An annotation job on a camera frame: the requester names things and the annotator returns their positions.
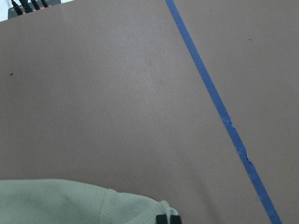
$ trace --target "blue painter's tape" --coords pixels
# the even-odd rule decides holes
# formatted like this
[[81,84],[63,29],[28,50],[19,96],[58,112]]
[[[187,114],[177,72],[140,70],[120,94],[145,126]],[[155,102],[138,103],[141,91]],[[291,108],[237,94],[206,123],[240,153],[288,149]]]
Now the blue painter's tape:
[[206,67],[188,33],[188,30],[178,12],[174,1],[165,1],[271,222],[273,224],[282,224],[279,215],[276,212],[274,205],[266,191],[266,188],[264,187],[261,178],[257,174],[256,168],[247,157],[245,146],[243,145],[237,130],[233,126],[232,120],[216,90],[215,85],[213,84],[209,73],[206,70]]

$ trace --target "light green fabric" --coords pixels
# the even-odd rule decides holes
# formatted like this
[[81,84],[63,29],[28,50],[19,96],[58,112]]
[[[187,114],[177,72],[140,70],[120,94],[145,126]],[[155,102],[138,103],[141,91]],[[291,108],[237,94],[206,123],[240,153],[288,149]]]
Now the light green fabric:
[[58,179],[0,181],[0,224],[155,224],[166,201]]

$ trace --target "tape line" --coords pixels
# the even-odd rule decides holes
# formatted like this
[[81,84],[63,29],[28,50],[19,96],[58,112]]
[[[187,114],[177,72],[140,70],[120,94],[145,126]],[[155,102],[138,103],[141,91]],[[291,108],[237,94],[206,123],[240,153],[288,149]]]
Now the tape line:
[[213,84],[213,81],[208,71],[206,70],[206,67],[188,33],[188,30],[178,12],[178,9],[174,1],[165,1],[271,222],[273,224],[282,224],[279,215],[276,212],[274,205],[267,193],[267,190],[264,187],[262,180],[256,171],[256,168],[247,157],[245,146],[243,145],[243,142],[236,128],[233,126],[233,122],[216,90],[215,85]]

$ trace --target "table surface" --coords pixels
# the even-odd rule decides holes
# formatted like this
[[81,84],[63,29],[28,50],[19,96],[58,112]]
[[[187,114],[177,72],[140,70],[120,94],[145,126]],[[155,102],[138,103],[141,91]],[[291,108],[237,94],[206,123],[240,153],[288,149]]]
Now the table surface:
[[[277,212],[296,223],[299,2],[176,4]],[[77,0],[0,32],[0,179],[167,200],[184,223],[270,223],[164,1]]]

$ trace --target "cable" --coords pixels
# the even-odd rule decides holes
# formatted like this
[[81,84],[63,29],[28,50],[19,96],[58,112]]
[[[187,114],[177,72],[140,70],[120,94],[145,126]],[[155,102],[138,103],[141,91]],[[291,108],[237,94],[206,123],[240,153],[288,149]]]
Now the cable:
[[41,9],[41,8],[38,6],[36,0],[31,0],[31,2],[32,2],[32,5],[34,6],[34,8],[35,8],[36,10],[40,10],[40,9]]
[[28,4],[28,0],[20,0],[20,3],[22,4],[24,10],[26,13],[31,13],[33,12],[32,8]]
[[12,3],[13,6],[14,6],[14,10],[15,10],[15,12],[16,12],[18,15],[23,15],[23,12],[22,12],[21,8],[19,7],[19,5],[18,5],[14,0],[11,0],[11,3]]
[[49,5],[46,3],[46,0],[41,0],[42,1],[42,4],[45,8],[49,7]]

